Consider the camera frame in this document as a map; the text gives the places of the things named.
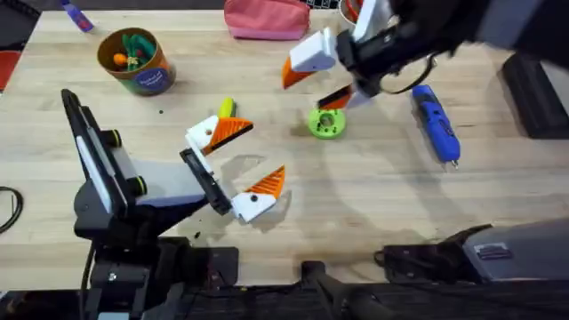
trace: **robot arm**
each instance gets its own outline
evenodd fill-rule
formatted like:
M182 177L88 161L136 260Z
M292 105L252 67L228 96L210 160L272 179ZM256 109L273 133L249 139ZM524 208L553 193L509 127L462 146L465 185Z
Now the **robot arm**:
M354 83L323 98L318 106L349 107L382 92L385 75L429 57L423 75L392 93L411 89L429 75L435 56L444 52L453 56L464 42L525 52L569 68L569 44L553 39L569 31L569 23L562 22L562 15L569 11L569 2L564 0L365 0L366 5L375 14L369 15L370 20L359 20L356 30L373 25L386 5L399 22L368 38L347 30L336 37L329 30L318 32L291 50L283 67L285 88L314 71L331 68L338 60L353 75ZM331 46L335 52L325 49Z

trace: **black cable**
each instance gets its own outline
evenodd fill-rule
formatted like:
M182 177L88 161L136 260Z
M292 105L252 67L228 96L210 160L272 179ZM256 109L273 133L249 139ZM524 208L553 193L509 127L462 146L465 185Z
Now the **black cable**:
M12 216L2 226L0 226L0 234L8 230L20 218L22 210L24 210L24 196L15 188L0 187L0 191L9 191L16 196L16 207L12 204Z
M247 291L245 291L245 292L241 292L238 294L230 294L230 295L210 295L210 294L206 294L206 293L201 293L201 291L202 291L201 289L198 290L197 292L193 292L193 293L200 296L200 297L204 297L207 299L238 299L238 298L243 298L244 296L251 297L252 295L255 297L258 297L258 296L261 296L263 294L269 294L269 293L289 294L294 289L299 287L300 284L301 284L300 282L297 282L294 284L290 284L290 285L286 285L286 286L280 286L277 288L251 287L251 288L247 288Z
M81 277L81 288L79 289L79 319L85 320L85 292L87 291L87 281L89 281L89 271L91 271L92 257L95 255L95 246L91 241L87 261Z

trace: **green plastic part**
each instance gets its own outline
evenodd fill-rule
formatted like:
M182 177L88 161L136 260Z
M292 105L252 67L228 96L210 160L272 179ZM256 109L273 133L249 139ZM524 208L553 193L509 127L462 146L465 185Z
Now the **green plastic part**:
M141 35L123 35L123 46L126 51L126 56L129 58L138 58L138 64L128 64L126 66L127 71L134 71L137 68L141 68L147 64L154 54L156 53L156 47L144 36ZM137 57L136 51L141 50L144 57Z
M156 47L144 36L132 35L131 44L134 51L141 49L144 55L150 60L156 53Z
M319 139L336 139L346 129L346 115L341 110L313 108L309 114L309 130Z

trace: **black device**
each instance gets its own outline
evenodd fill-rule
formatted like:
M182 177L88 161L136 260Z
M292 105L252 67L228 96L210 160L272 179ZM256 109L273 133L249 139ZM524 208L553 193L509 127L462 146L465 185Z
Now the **black device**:
M185 288L234 284L237 248L192 248L186 237L160 236L208 204L205 194L181 205L137 204L147 185L143 177L124 176L113 153L122 147L119 132L102 131L73 92L64 89L61 98L86 178L75 198L75 232L92 241L81 317L118 313L129 319L168 319ZM91 289L84 300L90 271Z

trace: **pink pouch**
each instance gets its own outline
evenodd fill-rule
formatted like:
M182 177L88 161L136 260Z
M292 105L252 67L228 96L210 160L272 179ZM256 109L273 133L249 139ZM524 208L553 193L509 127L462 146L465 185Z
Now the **pink pouch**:
M296 40L309 28L310 8L299 0L227 0L223 10L234 37Z

